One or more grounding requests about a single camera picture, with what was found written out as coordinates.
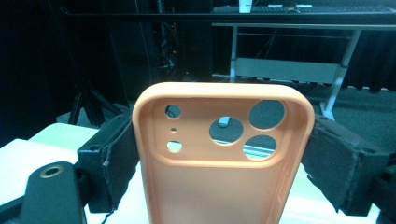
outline white surface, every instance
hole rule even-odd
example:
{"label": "white surface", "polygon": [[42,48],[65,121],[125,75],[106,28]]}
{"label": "white surface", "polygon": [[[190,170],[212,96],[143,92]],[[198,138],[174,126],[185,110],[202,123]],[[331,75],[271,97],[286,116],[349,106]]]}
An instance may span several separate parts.
{"label": "white surface", "polygon": [[0,149],[0,204],[24,195],[29,175],[43,165],[77,160],[76,151],[15,139]]}
{"label": "white surface", "polygon": [[[76,150],[95,132],[97,130],[86,130],[72,125],[51,125],[35,135],[32,141],[16,139],[0,148],[0,204],[21,197],[29,175],[41,166],[55,161],[76,162]],[[62,142],[73,148],[51,146]],[[88,206],[85,211],[88,223],[101,223],[105,218],[105,214],[90,214]],[[301,165],[280,223],[374,224],[377,215],[376,207],[368,217],[346,217],[342,212],[335,213],[320,190],[306,178],[304,167]],[[120,202],[119,210],[108,218],[107,223],[149,223],[140,163],[136,167],[136,174],[129,184],[128,191]]]}
{"label": "white surface", "polygon": [[239,12],[250,13],[253,0],[239,0]]}
{"label": "white surface", "polygon": [[75,125],[54,123],[29,139],[29,142],[77,150],[99,130]]}

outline black cable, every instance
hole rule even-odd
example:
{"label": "black cable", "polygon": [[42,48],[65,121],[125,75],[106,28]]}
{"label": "black cable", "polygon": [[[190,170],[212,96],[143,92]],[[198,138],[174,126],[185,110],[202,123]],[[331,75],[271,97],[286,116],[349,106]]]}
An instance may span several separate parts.
{"label": "black cable", "polygon": [[272,39],[271,39],[270,46],[268,47],[267,53],[265,53],[265,57],[264,57],[264,59],[266,59],[266,58],[267,58],[267,56],[268,56],[268,53],[269,53],[269,52],[270,52],[270,50],[271,50],[271,47],[272,47],[272,45],[273,45],[273,43],[274,43],[274,39],[275,39],[276,32],[277,32],[277,29],[275,29],[275,30],[274,30],[274,34],[273,34],[273,36],[272,36]]}
{"label": "black cable", "polygon": [[[136,13],[139,14],[140,10],[139,10],[139,5],[137,4],[137,0],[134,0],[134,5],[136,6]],[[148,61],[149,85],[151,86],[152,85],[152,74],[151,74],[151,61],[149,59],[149,50],[148,50],[148,45],[147,45],[146,36],[145,36],[145,33],[144,33],[142,22],[139,22],[139,25],[140,25],[140,34],[141,34],[142,39],[143,39],[143,45],[145,47],[146,58],[147,58],[147,61]]]}
{"label": "black cable", "polygon": [[105,224],[105,223],[107,222],[108,217],[110,217],[111,215],[113,215],[115,211],[116,211],[116,209],[113,208],[113,210],[111,210],[111,212],[108,213],[108,214],[105,216],[105,220],[103,220],[102,224]]}

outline orange phone case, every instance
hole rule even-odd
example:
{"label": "orange phone case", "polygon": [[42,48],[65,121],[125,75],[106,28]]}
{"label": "orange phone case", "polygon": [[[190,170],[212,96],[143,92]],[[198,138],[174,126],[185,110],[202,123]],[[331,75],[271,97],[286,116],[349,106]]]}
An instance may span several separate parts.
{"label": "orange phone case", "polygon": [[[279,101],[283,119],[258,129],[249,113],[260,101]],[[176,105],[180,114],[165,114]],[[218,118],[241,121],[242,135],[219,144],[209,135]],[[281,85],[160,83],[134,106],[133,124],[150,223],[278,223],[314,125],[312,105]],[[268,157],[243,152],[256,135],[275,139]],[[177,142],[181,147],[169,149]]]}

